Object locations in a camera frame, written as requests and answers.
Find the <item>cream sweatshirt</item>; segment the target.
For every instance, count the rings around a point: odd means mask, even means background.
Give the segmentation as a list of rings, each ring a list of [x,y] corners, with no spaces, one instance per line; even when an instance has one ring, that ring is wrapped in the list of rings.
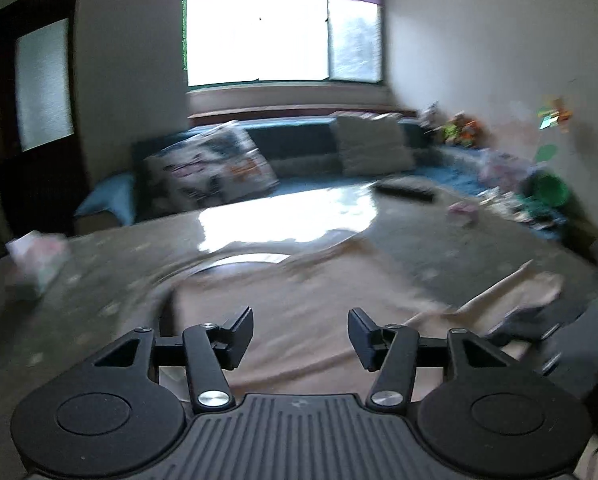
[[[512,310],[551,304],[562,286],[561,275],[528,261],[452,311],[399,274],[397,264],[367,240],[352,237],[259,270],[193,276],[175,289],[174,307],[180,332],[203,322],[222,324],[252,308],[251,343],[237,370],[229,373],[235,396],[366,396],[371,376],[349,341],[351,309],[364,309],[379,325],[413,327],[424,337],[443,338],[453,327],[483,335]]]

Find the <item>round black induction cooktop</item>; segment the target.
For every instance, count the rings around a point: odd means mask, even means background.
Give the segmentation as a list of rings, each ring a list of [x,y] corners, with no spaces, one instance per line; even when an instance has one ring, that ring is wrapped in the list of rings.
[[[174,296],[181,283],[197,275],[233,276],[263,269],[283,262],[292,254],[281,246],[255,245],[221,249],[169,264],[130,286],[129,295],[120,304],[115,335],[122,336],[138,327],[152,328],[162,337],[180,335]]]

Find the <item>green plastic basket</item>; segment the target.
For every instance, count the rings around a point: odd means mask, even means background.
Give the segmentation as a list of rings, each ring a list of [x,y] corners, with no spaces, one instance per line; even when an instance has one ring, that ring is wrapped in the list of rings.
[[[524,182],[524,192],[532,200],[550,208],[559,208],[569,203],[571,193],[568,185],[556,174],[537,171]]]

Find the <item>clear plastic storage box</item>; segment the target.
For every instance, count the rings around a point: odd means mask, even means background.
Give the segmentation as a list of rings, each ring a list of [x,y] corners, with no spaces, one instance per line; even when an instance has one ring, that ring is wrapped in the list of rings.
[[[533,167],[528,159],[486,148],[480,155],[478,180],[486,188],[518,192]]]

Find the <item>black remote control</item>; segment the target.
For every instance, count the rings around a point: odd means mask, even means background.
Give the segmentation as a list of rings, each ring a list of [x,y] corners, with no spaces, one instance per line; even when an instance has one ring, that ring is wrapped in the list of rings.
[[[417,182],[403,179],[384,179],[372,184],[372,189],[381,195],[415,200],[415,202],[431,204],[436,200],[437,193],[434,188]]]

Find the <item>teal corner sofa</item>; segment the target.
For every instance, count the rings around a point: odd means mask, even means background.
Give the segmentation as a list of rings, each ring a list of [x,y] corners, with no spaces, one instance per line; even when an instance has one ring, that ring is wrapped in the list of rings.
[[[402,118],[404,144],[412,151],[415,168],[410,174],[433,180],[453,190],[476,196],[489,188],[509,191],[521,181],[483,180],[479,176],[485,150],[434,146],[431,134],[413,119]],[[270,163],[279,179],[276,195],[299,193],[317,188],[345,185],[361,177],[345,177],[334,136],[331,117],[287,117],[247,120],[241,124]],[[194,139],[211,130],[199,126],[188,131],[158,136],[131,146],[132,169],[112,174],[97,185],[75,215],[76,230],[84,235],[95,231],[133,226],[171,214],[168,206],[155,203],[161,192],[153,184],[147,159],[174,145]]]

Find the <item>butterfly print pillow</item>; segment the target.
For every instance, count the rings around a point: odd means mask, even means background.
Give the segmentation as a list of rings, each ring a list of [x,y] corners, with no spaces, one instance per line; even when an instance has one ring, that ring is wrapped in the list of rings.
[[[261,197],[278,178],[239,122],[226,122],[145,159],[150,183],[173,211]]]

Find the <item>tissue box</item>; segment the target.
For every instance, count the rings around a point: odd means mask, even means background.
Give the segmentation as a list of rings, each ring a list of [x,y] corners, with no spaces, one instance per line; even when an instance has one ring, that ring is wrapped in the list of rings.
[[[12,260],[5,280],[8,296],[16,300],[39,299],[53,283],[70,257],[64,234],[31,231],[6,244]]]

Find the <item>orange plush toy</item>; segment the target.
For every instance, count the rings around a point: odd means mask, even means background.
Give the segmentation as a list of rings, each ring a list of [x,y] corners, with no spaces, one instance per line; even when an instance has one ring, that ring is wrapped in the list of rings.
[[[477,119],[468,119],[459,133],[459,144],[463,148],[477,148],[482,128]]]

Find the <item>plain beige pillow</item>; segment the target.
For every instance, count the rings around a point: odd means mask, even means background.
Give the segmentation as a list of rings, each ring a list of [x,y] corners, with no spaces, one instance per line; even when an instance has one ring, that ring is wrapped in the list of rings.
[[[387,176],[416,167],[404,130],[392,116],[337,115],[331,131],[347,177]]]

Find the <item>yellow plush toy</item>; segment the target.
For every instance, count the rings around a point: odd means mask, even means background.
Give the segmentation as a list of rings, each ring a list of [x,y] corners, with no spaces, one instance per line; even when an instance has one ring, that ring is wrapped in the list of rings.
[[[463,113],[457,113],[451,117],[442,127],[443,142],[447,145],[461,144],[466,124]]]

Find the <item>colourful paper pinwheel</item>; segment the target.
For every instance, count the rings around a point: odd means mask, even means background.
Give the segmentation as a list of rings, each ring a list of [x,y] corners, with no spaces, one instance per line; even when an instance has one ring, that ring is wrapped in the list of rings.
[[[554,140],[553,130],[566,133],[572,118],[566,101],[561,96],[552,99],[538,111],[538,145],[534,154],[536,164],[550,162],[558,154],[558,146]]]

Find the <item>black white plush toy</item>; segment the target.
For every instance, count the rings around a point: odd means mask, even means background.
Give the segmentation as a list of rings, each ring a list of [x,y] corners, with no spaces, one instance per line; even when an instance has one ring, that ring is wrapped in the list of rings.
[[[442,127],[442,116],[439,110],[439,103],[433,102],[421,111],[419,125],[426,131],[437,131]]]

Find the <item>dark wooden door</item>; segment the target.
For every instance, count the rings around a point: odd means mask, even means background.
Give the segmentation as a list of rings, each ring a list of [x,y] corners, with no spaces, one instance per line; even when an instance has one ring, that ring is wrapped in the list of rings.
[[[0,208],[11,236],[75,233],[90,193],[77,125],[77,0],[0,10]]]

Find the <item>green framed window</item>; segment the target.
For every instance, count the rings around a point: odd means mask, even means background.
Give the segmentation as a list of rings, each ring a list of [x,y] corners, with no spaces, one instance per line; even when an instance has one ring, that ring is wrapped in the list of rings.
[[[182,0],[188,87],[383,79],[383,0]]]

